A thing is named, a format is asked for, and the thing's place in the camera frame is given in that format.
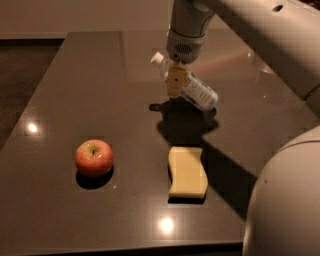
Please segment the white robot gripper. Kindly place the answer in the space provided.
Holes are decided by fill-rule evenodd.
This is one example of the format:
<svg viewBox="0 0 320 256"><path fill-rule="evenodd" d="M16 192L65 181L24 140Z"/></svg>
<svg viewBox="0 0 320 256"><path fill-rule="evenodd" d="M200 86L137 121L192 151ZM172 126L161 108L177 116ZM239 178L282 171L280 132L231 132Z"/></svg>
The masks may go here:
<svg viewBox="0 0 320 256"><path fill-rule="evenodd" d="M169 58L174 62L184 64L193 63L200 55L206 36L186 37L169 29L166 50ZM167 93L171 98L180 95L188 71L182 66L170 66L167 78Z"/></svg>

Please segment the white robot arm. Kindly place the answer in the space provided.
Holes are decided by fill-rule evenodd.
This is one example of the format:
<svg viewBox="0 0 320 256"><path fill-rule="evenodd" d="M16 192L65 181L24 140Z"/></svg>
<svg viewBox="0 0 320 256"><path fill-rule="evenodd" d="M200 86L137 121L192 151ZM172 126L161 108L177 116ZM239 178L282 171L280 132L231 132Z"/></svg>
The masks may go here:
<svg viewBox="0 0 320 256"><path fill-rule="evenodd" d="M319 111L320 14L300 0L173 0L167 51L194 62L212 17L255 53L262 98L284 114ZM248 205L243 256L320 256L320 141L313 128L281 146L260 171Z"/></svg>

